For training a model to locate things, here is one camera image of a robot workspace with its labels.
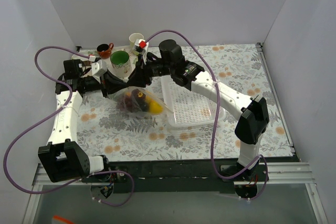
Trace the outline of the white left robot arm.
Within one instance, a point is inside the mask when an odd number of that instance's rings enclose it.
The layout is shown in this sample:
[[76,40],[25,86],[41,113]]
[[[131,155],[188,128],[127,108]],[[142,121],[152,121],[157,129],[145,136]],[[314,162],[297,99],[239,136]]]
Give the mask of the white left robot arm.
[[57,79],[57,111],[51,135],[38,157],[49,179],[61,182],[93,174],[100,182],[111,178],[112,170],[105,155],[89,156],[77,141],[77,122],[83,96],[101,91],[104,97],[125,88],[126,83],[114,76],[100,58],[91,60],[91,75],[85,77],[83,62],[64,61],[65,72]]

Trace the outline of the yellow fake lemon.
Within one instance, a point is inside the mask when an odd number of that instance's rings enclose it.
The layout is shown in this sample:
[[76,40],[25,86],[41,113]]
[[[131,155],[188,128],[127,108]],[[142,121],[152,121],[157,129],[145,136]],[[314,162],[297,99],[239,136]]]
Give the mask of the yellow fake lemon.
[[149,103],[149,109],[148,112],[153,115],[158,115],[161,114],[164,111],[164,107],[161,106],[159,103],[156,101],[151,101]]

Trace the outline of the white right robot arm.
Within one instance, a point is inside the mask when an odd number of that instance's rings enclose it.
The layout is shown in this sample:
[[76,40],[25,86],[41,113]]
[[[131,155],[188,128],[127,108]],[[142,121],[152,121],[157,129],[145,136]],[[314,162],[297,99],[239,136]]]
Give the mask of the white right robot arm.
[[138,54],[135,69],[127,82],[110,72],[103,74],[101,80],[103,95],[108,97],[126,87],[145,88],[153,77],[171,76],[172,80],[190,91],[203,95],[217,104],[217,109],[224,108],[236,120],[235,135],[240,140],[240,152],[237,165],[227,169],[226,175],[216,175],[224,180],[240,177],[251,180],[256,174],[259,159],[260,142],[269,123],[266,99],[250,97],[216,80],[209,65],[202,67],[185,59],[182,48],[175,40],[164,40],[159,44],[160,57],[148,52],[148,42],[140,40],[134,45]]

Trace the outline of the polka dot zip top bag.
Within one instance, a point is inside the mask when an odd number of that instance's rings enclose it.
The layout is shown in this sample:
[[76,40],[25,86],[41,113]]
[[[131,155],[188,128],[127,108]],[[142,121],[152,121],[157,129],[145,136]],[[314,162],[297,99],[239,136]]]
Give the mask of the polka dot zip top bag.
[[154,116],[174,112],[161,99],[145,88],[127,87],[108,95],[117,110],[134,116]]

